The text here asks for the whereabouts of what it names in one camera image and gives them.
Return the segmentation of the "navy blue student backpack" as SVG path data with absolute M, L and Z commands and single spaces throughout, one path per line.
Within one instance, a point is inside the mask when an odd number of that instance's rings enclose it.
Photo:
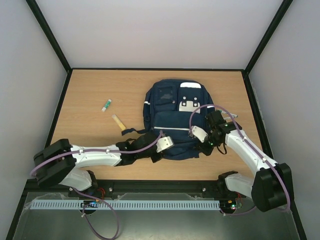
M 174 146 L 165 150 L 167 160 L 187 160 L 200 155 L 198 139 L 189 136 L 190 126 L 208 130 L 206 115 L 213 112 L 213 100 L 199 82 L 186 79 L 163 79 L 153 84 L 145 95 L 143 125 L 138 134 L 163 132 Z

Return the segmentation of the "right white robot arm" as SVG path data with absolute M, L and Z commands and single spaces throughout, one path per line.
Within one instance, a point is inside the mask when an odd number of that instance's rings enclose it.
M 220 176 L 218 191 L 229 196 L 237 192 L 250 198 L 262 212 L 280 208 L 288 211 L 293 192 L 292 173 L 285 163 L 279 164 L 259 149 L 235 120 L 225 121 L 220 111 L 206 116 L 209 129 L 193 125 L 191 134 L 199 140 L 198 148 L 209 156 L 220 146 L 232 149 L 249 167 L 253 177 L 230 171 Z

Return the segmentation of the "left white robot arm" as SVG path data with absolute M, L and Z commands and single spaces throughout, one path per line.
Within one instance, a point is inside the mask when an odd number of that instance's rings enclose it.
M 34 155 L 34 168 L 30 175 L 41 188 L 64 185 L 85 191 L 96 188 L 96 178 L 88 167 L 128 166 L 136 160 L 150 158 L 157 162 L 164 151 L 174 145 L 163 132 L 147 132 L 137 139 L 128 139 L 109 146 L 85 147 L 74 145 L 63 138 Z

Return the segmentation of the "green capped marker pen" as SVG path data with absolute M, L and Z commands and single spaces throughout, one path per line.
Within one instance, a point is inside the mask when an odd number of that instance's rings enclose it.
M 219 111 L 221 112 L 224 120 L 230 119 L 231 117 L 232 117 L 232 118 L 237 118 L 237 117 L 238 117 L 237 114 L 228 113 L 228 112 L 223 111 L 223 110 L 219 110 Z

